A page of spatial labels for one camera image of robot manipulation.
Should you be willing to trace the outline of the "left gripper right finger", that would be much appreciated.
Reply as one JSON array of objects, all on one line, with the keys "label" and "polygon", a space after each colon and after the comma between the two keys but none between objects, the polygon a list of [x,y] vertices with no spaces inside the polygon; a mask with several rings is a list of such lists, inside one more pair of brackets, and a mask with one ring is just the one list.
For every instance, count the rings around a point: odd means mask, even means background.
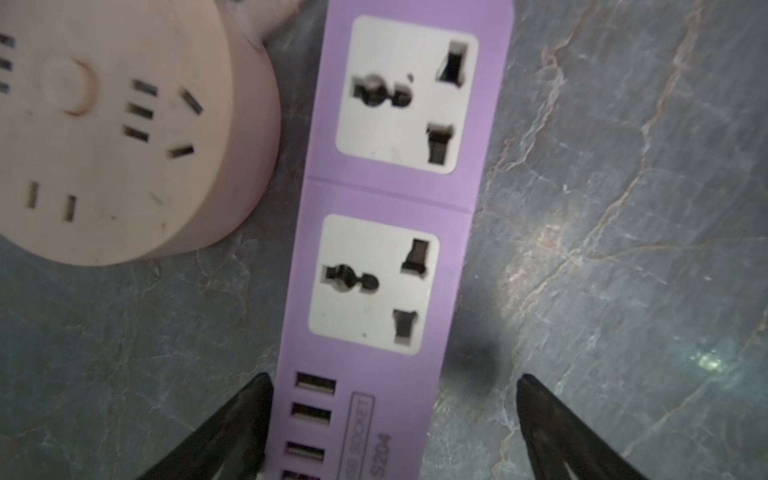
[{"label": "left gripper right finger", "polygon": [[516,408],[534,478],[646,478],[622,458],[543,383],[524,374]]}]

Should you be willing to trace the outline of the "purple power strip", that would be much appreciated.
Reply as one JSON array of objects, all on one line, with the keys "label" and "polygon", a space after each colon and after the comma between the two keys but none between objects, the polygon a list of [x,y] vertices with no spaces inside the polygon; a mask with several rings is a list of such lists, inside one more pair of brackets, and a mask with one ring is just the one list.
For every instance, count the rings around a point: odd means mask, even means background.
[{"label": "purple power strip", "polygon": [[329,3],[265,478],[419,476],[514,24]]}]

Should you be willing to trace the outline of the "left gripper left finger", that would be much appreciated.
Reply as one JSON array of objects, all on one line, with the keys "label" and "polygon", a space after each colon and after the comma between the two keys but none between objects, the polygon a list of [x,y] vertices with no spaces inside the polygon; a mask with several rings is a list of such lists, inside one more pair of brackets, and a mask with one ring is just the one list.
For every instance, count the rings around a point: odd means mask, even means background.
[{"label": "left gripper left finger", "polygon": [[254,479],[265,461],[274,387],[259,373],[142,479]]}]

